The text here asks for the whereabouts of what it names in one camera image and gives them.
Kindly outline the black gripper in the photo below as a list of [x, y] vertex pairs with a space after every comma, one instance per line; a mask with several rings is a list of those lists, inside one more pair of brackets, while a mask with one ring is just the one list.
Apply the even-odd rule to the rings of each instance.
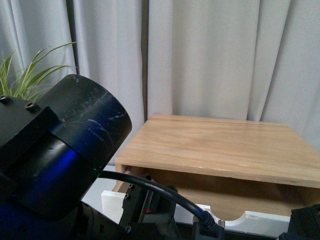
[[320, 207], [294, 209], [289, 217], [245, 211], [235, 220], [216, 217], [210, 208], [192, 203], [173, 186], [149, 175], [109, 174], [128, 184], [122, 212], [114, 221], [87, 204], [80, 206], [82, 240], [317, 240]]

